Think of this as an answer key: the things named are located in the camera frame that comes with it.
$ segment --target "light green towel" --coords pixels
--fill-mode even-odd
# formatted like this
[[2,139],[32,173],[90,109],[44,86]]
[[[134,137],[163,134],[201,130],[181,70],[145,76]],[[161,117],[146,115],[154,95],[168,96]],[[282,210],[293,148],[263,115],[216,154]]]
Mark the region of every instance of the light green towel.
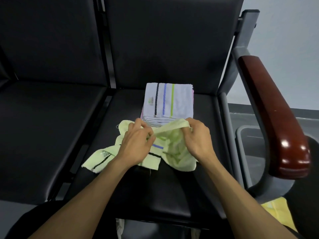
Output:
[[[114,146],[94,152],[82,165],[94,173],[99,173],[118,153],[125,132],[129,124],[134,123],[123,120],[119,124],[120,135]],[[180,128],[190,127],[185,119],[174,120],[162,127],[153,127],[156,140],[149,154],[139,165],[148,169],[158,170],[161,158],[171,167],[179,171],[193,171],[197,160],[188,152],[184,136]]]

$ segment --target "black chair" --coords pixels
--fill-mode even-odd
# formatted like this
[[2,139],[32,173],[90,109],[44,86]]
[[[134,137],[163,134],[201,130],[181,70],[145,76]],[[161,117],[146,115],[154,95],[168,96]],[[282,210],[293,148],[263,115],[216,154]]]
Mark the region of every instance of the black chair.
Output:
[[94,5],[0,0],[1,200],[54,198],[105,100]]
[[[116,126],[122,120],[140,117],[146,83],[191,83],[194,118],[209,127],[218,159],[245,187],[226,99],[239,71],[272,151],[263,179],[250,189],[251,194],[261,203],[275,199],[291,188],[294,179],[307,175],[309,154],[300,146],[308,145],[301,128],[261,61],[247,50],[258,10],[239,17],[243,0],[104,1],[100,14],[105,15],[109,29],[114,95],[83,162],[97,149],[114,144],[119,134]],[[291,142],[291,148],[281,145],[283,138]],[[66,199],[96,176],[80,168]],[[275,186],[278,181],[280,189]],[[208,229],[215,220],[225,218],[200,164],[193,172],[177,171],[164,162],[158,171],[134,166],[120,181],[108,207],[118,218]]]

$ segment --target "wall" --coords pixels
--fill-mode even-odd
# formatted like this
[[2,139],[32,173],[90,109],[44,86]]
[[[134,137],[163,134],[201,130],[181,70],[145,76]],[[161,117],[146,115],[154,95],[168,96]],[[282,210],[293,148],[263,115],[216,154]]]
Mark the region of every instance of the wall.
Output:
[[[245,9],[260,10],[249,52],[291,108],[319,110],[319,0],[245,0]],[[227,99],[250,104],[240,77]]]

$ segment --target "white folded towel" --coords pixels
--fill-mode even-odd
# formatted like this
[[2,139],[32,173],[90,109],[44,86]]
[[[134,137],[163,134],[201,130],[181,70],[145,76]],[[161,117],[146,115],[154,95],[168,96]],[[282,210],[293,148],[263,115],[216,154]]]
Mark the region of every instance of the white folded towel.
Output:
[[142,120],[161,126],[175,119],[193,117],[193,85],[147,83]]

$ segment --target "brown wooden armrest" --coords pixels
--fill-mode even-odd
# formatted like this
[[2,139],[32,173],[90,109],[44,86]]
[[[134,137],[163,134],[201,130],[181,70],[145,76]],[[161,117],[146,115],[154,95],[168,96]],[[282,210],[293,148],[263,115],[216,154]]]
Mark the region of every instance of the brown wooden armrest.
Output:
[[238,65],[268,137],[269,174],[283,179],[307,176],[310,166],[307,139],[276,84],[258,57],[241,56]]

